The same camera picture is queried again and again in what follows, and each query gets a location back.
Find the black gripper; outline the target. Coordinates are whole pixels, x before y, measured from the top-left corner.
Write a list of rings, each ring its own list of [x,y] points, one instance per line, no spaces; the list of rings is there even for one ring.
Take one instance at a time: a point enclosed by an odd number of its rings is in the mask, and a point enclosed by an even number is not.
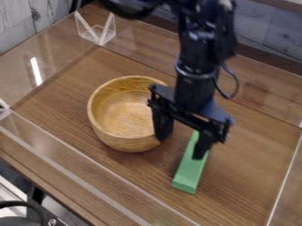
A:
[[[190,109],[176,104],[172,87],[151,84],[148,90],[151,96],[147,105],[152,110],[156,139],[164,141],[168,138],[174,131],[174,122],[179,121],[198,131],[192,158],[202,160],[214,143],[226,142],[228,129],[235,119],[218,105],[214,98],[202,107]]]

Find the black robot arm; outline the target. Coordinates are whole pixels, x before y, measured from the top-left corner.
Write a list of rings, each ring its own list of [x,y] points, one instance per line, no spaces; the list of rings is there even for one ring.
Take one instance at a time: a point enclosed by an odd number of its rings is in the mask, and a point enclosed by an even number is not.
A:
[[[156,139],[167,139],[174,122],[199,132],[192,158],[199,160],[218,142],[227,139],[234,118],[219,107],[215,93],[219,72],[227,69],[226,60],[235,55],[235,0],[131,0],[135,11],[113,0],[99,3],[124,19],[141,19],[156,7],[167,4],[178,21],[179,57],[175,63],[176,85],[155,85],[147,105],[152,110]]]

